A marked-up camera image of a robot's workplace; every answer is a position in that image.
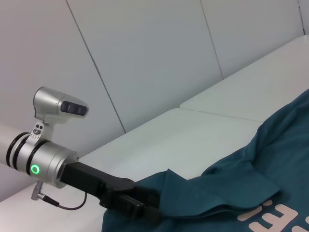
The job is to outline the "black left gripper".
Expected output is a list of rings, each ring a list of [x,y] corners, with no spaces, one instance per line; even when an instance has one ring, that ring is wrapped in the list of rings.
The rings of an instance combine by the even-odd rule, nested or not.
[[[116,197],[113,209],[127,218],[159,222],[160,194],[151,188],[135,186],[135,182],[112,176],[81,162],[64,166],[60,182],[99,199],[100,205],[111,208],[113,197],[126,192],[129,197]]]

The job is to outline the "teal T-shirt with FREE print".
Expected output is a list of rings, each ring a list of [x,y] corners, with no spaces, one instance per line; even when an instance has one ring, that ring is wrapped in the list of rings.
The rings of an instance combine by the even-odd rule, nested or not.
[[[160,193],[160,223],[107,210],[102,232],[309,232],[309,89],[201,176],[140,183]]]

